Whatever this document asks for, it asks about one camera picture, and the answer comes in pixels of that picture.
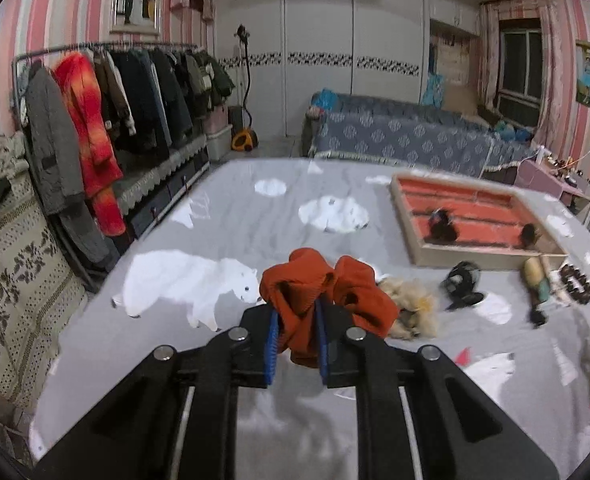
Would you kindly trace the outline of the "small black hair claw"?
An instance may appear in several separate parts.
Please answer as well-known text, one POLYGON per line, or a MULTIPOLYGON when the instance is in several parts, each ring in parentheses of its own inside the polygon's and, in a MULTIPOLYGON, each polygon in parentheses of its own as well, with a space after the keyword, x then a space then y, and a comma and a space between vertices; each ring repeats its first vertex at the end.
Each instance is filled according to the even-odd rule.
POLYGON ((441 289, 451 301, 448 311, 473 307, 485 299, 477 290, 480 274, 480 267, 470 261, 461 261, 449 271, 441 282, 441 289))

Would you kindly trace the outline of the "beige teal hair clip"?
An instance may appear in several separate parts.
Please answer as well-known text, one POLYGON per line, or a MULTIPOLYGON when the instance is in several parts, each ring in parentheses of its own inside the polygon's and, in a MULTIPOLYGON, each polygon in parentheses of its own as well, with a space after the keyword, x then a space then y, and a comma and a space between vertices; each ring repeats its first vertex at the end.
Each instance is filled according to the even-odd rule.
POLYGON ((520 276, 526 286, 529 301, 529 321, 535 327, 541 327, 548 318, 540 310, 542 304, 551 299, 551 285, 545 274, 541 260, 538 257, 531 257, 524 261, 520 276))

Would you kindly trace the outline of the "black bow grey clip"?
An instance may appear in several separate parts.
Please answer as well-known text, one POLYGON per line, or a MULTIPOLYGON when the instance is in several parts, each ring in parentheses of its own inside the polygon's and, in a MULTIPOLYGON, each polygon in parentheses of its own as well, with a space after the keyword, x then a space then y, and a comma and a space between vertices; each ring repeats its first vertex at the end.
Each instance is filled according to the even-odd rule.
POLYGON ((523 250, 538 249, 538 241, 541 238, 541 232, 534 223, 526 223, 519 233, 519 247, 523 250))

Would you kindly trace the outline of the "orange fabric scrunchie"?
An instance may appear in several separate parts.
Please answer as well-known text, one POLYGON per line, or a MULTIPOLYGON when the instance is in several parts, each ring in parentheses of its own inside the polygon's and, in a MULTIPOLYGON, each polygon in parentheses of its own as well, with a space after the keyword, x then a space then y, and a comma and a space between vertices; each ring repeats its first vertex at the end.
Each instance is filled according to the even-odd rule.
POLYGON ((302 366, 318 366, 316 302, 337 304, 351 321, 380 338, 388 335, 399 310, 375 281, 372 266, 350 256, 330 266, 312 248, 294 250, 286 263, 265 270, 260 296, 281 318, 278 350, 302 366))

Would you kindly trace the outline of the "black rhinestone hair claw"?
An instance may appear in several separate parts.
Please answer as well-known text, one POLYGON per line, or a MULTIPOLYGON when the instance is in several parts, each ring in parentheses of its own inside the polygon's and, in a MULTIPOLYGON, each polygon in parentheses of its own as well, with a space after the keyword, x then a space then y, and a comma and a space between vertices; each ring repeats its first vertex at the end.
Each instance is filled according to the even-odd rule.
POLYGON ((459 238, 459 231, 453 224, 449 211, 438 208, 432 212, 428 219, 429 237, 433 243, 450 244, 459 238))

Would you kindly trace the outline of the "grey polar bear bedsheet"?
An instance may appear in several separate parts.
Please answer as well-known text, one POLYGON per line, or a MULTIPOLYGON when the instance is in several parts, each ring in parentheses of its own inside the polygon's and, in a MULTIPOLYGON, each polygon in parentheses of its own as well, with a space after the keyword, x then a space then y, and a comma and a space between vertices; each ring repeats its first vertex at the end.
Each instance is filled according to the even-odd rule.
POLYGON ((590 233, 548 194, 230 162, 65 330, 38 479, 590 479, 590 233))

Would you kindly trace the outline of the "brick pattern tray box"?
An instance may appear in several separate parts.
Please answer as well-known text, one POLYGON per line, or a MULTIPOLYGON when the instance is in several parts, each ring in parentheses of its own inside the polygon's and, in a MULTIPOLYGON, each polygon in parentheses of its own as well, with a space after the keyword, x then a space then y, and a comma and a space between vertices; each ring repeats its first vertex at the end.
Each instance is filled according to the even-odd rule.
POLYGON ((531 257, 545 258, 554 268, 567 258, 566 250, 516 188, 493 188, 481 180, 458 182, 436 174, 399 172, 391 178, 390 192, 406 248, 417 266, 445 269, 470 261, 482 270, 508 271, 519 269, 531 257), (449 211, 459 231, 454 243, 433 243, 428 239, 428 219, 438 208, 449 211), (541 232, 534 252, 519 247, 519 233, 526 223, 534 223, 541 232))

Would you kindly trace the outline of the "red orange coat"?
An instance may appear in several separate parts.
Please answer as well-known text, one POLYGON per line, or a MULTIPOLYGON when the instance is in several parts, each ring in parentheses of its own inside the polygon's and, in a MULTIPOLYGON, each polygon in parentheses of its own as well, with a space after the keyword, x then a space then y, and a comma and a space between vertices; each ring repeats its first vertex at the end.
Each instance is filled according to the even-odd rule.
POLYGON ((66 110, 76 128, 86 199, 98 227, 109 237, 127 231, 112 185, 124 175, 102 117, 101 89, 91 61, 81 52, 66 54, 53 68, 66 110))

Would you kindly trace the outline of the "pink side table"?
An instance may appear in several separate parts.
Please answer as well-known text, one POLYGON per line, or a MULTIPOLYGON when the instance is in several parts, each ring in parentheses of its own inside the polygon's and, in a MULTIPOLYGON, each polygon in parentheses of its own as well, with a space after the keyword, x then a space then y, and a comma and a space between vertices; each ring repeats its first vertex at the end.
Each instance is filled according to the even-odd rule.
POLYGON ((542 165, 532 160, 524 160, 517 167, 515 185, 518 188, 548 194, 562 202, 567 208, 580 211, 590 204, 590 197, 557 179, 542 165))

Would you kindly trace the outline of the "blue patterned bed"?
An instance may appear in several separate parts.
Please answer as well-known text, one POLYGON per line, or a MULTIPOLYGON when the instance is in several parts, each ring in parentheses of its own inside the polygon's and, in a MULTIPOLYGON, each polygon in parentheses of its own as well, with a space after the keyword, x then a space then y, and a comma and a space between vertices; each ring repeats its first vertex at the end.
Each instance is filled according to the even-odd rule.
POLYGON ((434 106, 337 93, 307 110, 301 154, 389 166, 422 166, 480 178, 536 158, 525 143, 505 141, 461 115, 434 106))

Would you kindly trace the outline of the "garment steamer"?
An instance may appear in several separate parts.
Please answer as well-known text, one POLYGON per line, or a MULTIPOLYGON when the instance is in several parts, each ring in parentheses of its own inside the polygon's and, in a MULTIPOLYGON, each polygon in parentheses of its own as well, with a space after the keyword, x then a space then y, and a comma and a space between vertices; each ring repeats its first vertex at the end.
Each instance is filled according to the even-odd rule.
POLYGON ((246 87, 242 101, 242 111, 246 115, 248 122, 246 126, 243 126, 239 132, 234 134, 232 139, 232 149, 240 153, 249 153, 258 148, 259 145, 257 133, 252 128, 254 118, 252 118, 252 113, 248 110, 247 106, 250 87, 252 86, 252 73, 250 72, 248 54, 248 40, 250 35, 248 29, 243 24, 239 24, 235 36, 240 44, 240 64, 244 67, 246 74, 246 87))

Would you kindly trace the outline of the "grey coat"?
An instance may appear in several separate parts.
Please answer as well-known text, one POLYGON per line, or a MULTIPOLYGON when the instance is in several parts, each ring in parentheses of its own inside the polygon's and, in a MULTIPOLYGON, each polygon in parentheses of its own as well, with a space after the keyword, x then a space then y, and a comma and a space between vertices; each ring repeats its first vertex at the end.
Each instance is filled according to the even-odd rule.
POLYGON ((83 200, 79 142, 60 87, 41 63, 30 66, 25 94, 33 168, 45 213, 83 200))

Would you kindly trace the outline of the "clothes rack with clothes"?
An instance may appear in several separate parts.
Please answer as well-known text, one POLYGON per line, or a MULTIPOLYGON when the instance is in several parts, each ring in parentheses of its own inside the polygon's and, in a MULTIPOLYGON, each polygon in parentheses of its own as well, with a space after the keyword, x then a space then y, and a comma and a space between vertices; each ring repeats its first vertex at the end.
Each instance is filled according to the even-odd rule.
POLYGON ((101 89, 104 126, 124 174, 112 189, 127 231, 104 235, 86 193, 82 202, 45 215, 72 265, 104 275, 214 161, 208 143, 226 126, 224 103, 233 83, 213 56, 191 44, 88 42, 19 55, 13 62, 12 103, 44 213, 25 101, 29 70, 41 62, 53 76, 60 59, 74 51, 91 61, 101 89))

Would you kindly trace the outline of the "window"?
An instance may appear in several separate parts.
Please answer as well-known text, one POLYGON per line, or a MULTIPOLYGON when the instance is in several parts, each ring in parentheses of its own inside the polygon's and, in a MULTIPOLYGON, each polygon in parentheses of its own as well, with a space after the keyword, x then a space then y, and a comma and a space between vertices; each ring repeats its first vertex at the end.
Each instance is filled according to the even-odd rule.
POLYGON ((500 21, 500 62, 494 105, 502 117, 536 128, 541 112, 543 42, 538 18, 500 21))

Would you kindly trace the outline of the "white wardrobe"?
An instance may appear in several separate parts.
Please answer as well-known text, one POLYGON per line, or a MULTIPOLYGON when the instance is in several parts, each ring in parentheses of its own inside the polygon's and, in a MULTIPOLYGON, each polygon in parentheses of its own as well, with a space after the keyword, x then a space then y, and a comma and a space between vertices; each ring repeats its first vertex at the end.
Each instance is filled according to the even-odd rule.
POLYGON ((455 0, 214 0, 214 54, 240 105, 246 74, 239 24, 249 32, 247 106, 261 139, 299 136, 313 93, 417 103, 424 93, 433 24, 475 36, 478 10, 455 0))

